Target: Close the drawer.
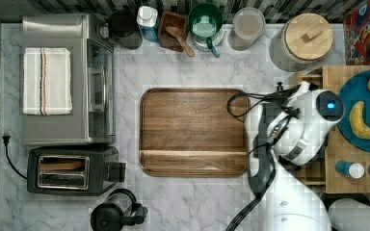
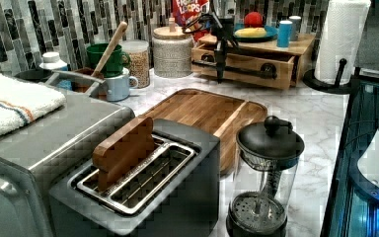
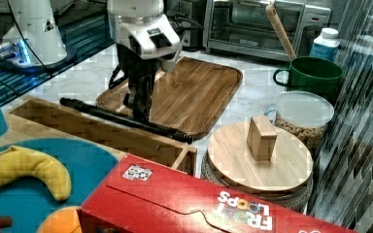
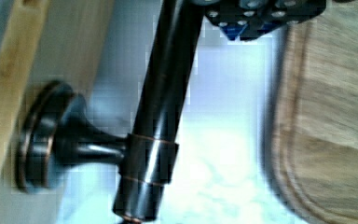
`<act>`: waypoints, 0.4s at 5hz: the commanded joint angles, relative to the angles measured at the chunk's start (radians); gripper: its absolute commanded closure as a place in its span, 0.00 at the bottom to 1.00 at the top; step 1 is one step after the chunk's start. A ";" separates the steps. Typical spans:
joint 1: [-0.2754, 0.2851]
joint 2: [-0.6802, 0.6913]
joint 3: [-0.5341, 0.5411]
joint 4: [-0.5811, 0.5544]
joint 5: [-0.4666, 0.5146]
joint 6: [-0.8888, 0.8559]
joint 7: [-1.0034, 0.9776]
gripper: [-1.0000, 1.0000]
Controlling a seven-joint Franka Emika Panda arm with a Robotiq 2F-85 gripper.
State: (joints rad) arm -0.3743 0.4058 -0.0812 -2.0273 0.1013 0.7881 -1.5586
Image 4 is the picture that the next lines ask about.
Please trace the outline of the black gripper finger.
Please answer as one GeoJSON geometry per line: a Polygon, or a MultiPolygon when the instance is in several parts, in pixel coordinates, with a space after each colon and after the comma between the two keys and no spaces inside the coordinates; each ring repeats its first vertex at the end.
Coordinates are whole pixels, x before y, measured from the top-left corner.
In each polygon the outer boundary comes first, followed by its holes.
{"type": "Polygon", "coordinates": [[[321,15],[326,0],[212,0],[205,16],[228,40],[256,40],[286,25],[321,15]]]}

